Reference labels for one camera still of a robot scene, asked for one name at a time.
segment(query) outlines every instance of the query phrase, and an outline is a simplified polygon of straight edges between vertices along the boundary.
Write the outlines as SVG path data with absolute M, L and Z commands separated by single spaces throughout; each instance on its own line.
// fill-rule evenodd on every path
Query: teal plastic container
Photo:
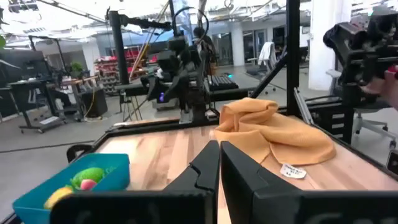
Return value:
M 59 188 L 71 185 L 70 179 L 77 173 L 90 167 L 99 167 L 105 172 L 112 168 L 92 191 L 125 190 L 130 184 L 127 154 L 87 154 L 17 199 L 12 204 L 15 213 L 25 224 L 49 224 L 51 210 L 44 209 L 45 201 Z

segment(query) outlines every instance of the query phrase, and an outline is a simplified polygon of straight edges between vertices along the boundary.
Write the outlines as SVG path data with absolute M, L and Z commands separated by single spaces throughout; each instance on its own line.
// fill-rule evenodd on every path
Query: ceiling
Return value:
M 389 5 L 398 3 L 397 0 L 350 1 L 353 2 L 353 13 L 366 13 L 373 6 L 383 2 Z M 309 16 L 312 8 L 310 0 L 301 0 L 301 2 L 300 10 Z M 104 21 L 106 10 L 109 7 L 111 10 L 118 10 L 120 14 L 126 14 L 129 17 L 155 19 L 166 3 L 165 0 L 151 0 L 150 3 L 137 3 L 136 0 L 124 0 L 123 2 L 119 0 L 0 0 L 0 6 L 5 9 L 3 21 L 9 24 L 2 24 L 1 28 L 4 33 L 46 35 L 76 40 L 109 32 L 109 25 L 98 25 Z M 87 17 L 59 9 L 54 7 L 54 4 Z M 198 7 L 198 5 L 199 0 L 174 0 L 175 8 Z M 208 0 L 205 9 L 209 20 L 214 22 L 266 21 L 270 18 L 285 17 L 284 6 L 285 0 Z M 171 18 L 168 15 L 170 15 L 169 9 L 162 20 L 170 21 Z M 197 23 L 196 10 L 190 10 L 188 17 L 192 24 Z M 126 31 L 141 33 L 138 26 L 129 26 Z M 9 42 L 21 40 L 26 40 L 26 37 L 8 38 Z

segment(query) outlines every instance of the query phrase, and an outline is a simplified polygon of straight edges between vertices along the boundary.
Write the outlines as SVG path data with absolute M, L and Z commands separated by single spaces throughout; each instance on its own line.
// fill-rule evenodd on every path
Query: orange cloth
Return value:
M 258 163 L 270 153 L 280 164 L 317 164 L 336 154 L 333 141 L 317 128 L 276 113 L 270 100 L 244 98 L 224 105 L 218 142 L 229 141 Z

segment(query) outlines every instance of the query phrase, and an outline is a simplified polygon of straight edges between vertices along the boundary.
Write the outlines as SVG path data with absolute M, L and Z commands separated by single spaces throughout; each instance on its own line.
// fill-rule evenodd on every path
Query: concrete floor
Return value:
M 231 73 L 232 79 L 241 87 L 255 87 L 258 80 L 245 75 L 244 67 L 225 67 L 219 68 L 218 73 Z M 304 97 L 316 97 L 327 95 L 325 91 L 313 91 L 308 89 L 307 70 L 300 71 L 300 91 Z M 282 70 L 271 82 L 272 84 L 286 88 L 286 74 Z M 274 100 L 279 105 L 286 105 L 286 92 L 277 89 L 268 95 L 262 94 L 259 98 Z M 139 102 L 144 100 L 144 96 L 138 98 Z M 217 102 L 216 107 L 220 109 L 228 101 Z M 92 123 L 68 124 L 49 130 L 44 134 L 35 131 L 26 131 L 21 134 L 18 125 L 24 124 L 22 117 L 18 117 L 0 124 L 0 220 L 12 212 L 12 202 L 31 188 L 40 184 L 52 175 L 59 172 L 67 165 L 66 151 L 69 146 L 46 147 L 28 151 L 5 152 L 14 149 L 27 147 L 53 146 L 70 142 L 80 142 L 96 140 L 104 134 L 105 130 L 114 123 L 121 122 L 123 114 L 115 114 L 119 111 L 118 97 L 107 98 L 108 112 L 106 119 Z M 378 121 L 388 121 L 389 129 L 398 133 L 397 111 L 385 109 L 373 114 L 365 114 L 365 119 Z M 148 102 L 141 107 L 143 119 L 153 119 L 161 117 L 179 116 L 178 110 L 158 112 L 152 108 Z M 385 164 L 389 153 L 390 140 L 380 137 L 368 130 L 362 130 L 359 136 L 353 136 L 353 146 L 365 154 L 373 157 L 381 164 Z

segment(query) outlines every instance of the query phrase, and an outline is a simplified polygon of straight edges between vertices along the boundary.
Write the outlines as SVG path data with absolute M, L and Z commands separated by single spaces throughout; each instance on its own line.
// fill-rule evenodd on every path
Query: desk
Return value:
M 14 96 L 16 105 L 18 109 L 21 111 L 22 115 L 24 115 L 24 119 L 26 122 L 26 126 L 19 126 L 22 133 L 24 132 L 23 129 L 35 129 L 38 130 L 38 132 L 43 133 L 45 130 L 50 129 L 62 123 L 62 120 L 57 117 L 57 113 L 55 112 L 53 104 L 54 100 L 49 90 L 47 89 L 47 82 L 49 82 L 50 80 L 51 79 L 8 83 L 8 85 L 11 87 L 11 93 Z M 45 122 L 44 124 L 32 125 L 26 113 L 26 111 L 28 110 L 27 107 L 28 99 L 27 98 L 24 99 L 26 97 L 24 93 L 29 90 L 34 90 L 36 88 L 38 88 L 40 92 L 43 93 L 44 96 L 46 97 L 49 110 L 53 117 L 49 120 L 49 122 Z
M 83 78 L 83 79 L 73 78 L 71 80 L 62 81 L 60 86 L 71 86 L 72 87 L 73 96 L 76 99 L 76 106 L 74 106 L 73 108 L 64 108 L 64 110 L 58 111 L 58 112 L 77 111 L 78 112 L 77 120 L 78 121 L 83 120 L 85 114 L 83 112 L 83 107 L 80 102 L 80 96 L 79 96 L 79 94 L 81 93 L 80 85 L 83 84 L 83 82 L 91 81 L 92 84 L 90 85 L 90 87 L 93 88 L 94 87 L 93 81 L 96 80 L 97 78 L 98 78 L 98 76 L 95 75 L 95 76 Z M 55 84 L 50 83 L 47 85 L 47 88 L 55 88 Z
M 11 93 L 11 87 L 0 88 L 0 92 L 2 92 L 2 91 L 3 92 L 7 92 L 7 94 L 10 96 L 12 104 L 15 107 L 16 113 L 17 113 L 17 115 L 19 115 L 19 110 L 18 110 L 18 107 L 17 107 L 17 103 L 15 102 L 14 95 Z M 6 100 L 6 99 L 2 98 L 1 95 L 0 95 L 0 101 L 2 101 L 2 100 Z M 0 113 L 0 123 L 2 123 L 2 114 L 1 113 Z
M 108 139 L 97 153 L 126 153 L 130 158 L 130 189 L 162 190 L 173 181 L 207 142 L 216 126 L 137 134 Z M 398 190 L 398 182 L 335 143 L 337 155 L 317 165 L 303 166 L 303 180 L 279 173 L 281 165 L 269 155 L 262 165 L 302 190 Z M 218 223 L 231 223 L 222 184 L 218 195 Z

